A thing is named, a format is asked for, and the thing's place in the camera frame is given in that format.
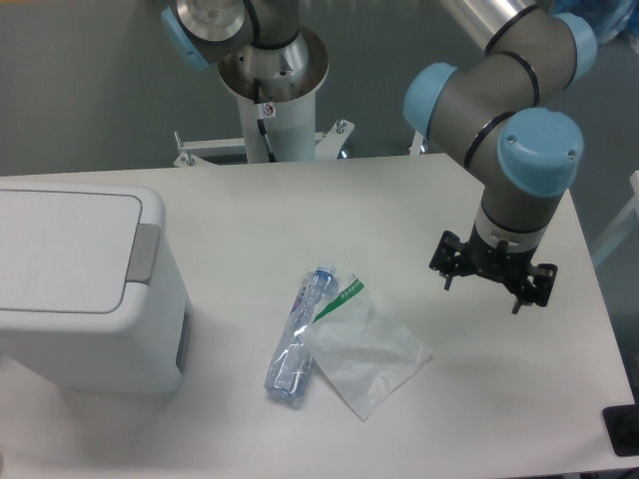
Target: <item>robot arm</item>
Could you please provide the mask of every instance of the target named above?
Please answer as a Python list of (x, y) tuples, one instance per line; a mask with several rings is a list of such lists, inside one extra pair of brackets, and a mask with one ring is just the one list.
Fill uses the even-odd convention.
[(532, 0), (445, 0), (487, 58), (467, 73), (424, 70), (404, 115), (485, 185), (470, 240), (445, 232), (430, 267), (445, 277), (477, 274), (503, 283), (523, 304), (548, 302), (557, 268), (530, 261), (583, 152), (579, 128), (537, 108), (593, 64), (590, 27), (570, 14), (549, 18)]
[(162, 21), (173, 43), (196, 69), (217, 63), (238, 101), (249, 163), (314, 160), (315, 94), (328, 56), (321, 39), (300, 26), (298, 0), (172, 5)]
[(289, 44), (300, 30), (300, 8), (298, 0), (176, 0), (163, 22), (174, 42), (184, 33), (192, 53), (213, 64), (247, 45)]
[[(173, 0), (163, 22), (193, 66), (218, 63), (238, 99), (250, 163), (312, 160), (315, 91), (325, 78), (320, 38), (300, 27), (297, 0)], [(472, 234), (445, 232), (430, 267), (503, 283), (523, 304), (545, 306), (557, 273), (532, 257), (583, 152), (579, 128), (537, 104), (594, 63), (588, 24), (550, 18), (534, 0), (441, 0), (485, 52), (467, 73), (446, 64), (408, 89), (404, 115), (485, 185)], [(265, 122), (259, 106), (278, 105)]]

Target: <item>silver cylinder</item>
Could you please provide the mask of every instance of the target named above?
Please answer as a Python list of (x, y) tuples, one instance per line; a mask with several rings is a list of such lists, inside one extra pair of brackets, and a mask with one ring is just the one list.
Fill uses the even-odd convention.
[(309, 47), (303, 35), (278, 50), (247, 45), (238, 52), (240, 73), (251, 82), (258, 79), (265, 90), (286, 88), (298, 82), (309, 66)]
[(178, 0), (177, 10), (185, 28), (208, 42), (229, 40), (245, 21), (242, 0)]
[(440, 0), (470, 38), (486, 50), (490, 40), (535, 0)]
[(500, 241), (506, 240), (508, 251), (526, 252), (539, 246), (547, 227), (531, 233), (509, 232), (493, 223), (480, 206), (475, 218), (475, 228), (484, 242), (492, 247), (497, 247)]

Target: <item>white table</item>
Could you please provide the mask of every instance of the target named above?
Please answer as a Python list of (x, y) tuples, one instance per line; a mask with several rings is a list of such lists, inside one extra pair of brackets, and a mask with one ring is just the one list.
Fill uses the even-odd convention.
[[(535, 257), (546, 308), (510, 314), (500, 285), (427, 265), (466, 239), (481, 185), (446, 156), (36, 177), (146, 185), (195, 306), (173, 397), (61, 390), (0, 358), (2, 479), (500, 478), (627, 468), (601, 409), (632, 401), (572, 201)], [(362, 423), (320, 373), (301, 410), (264, 376), (301, 274), (354, 271), (434, 360)]]

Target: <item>clear plastic bag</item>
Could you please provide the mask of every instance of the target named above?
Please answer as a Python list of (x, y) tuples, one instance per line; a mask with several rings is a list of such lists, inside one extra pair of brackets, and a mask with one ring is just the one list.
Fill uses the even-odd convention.
[(354, 275), (305, 332), (305, 347), (364, 421), (429, 359), (430, 350), (399, 321), (381, 314)]

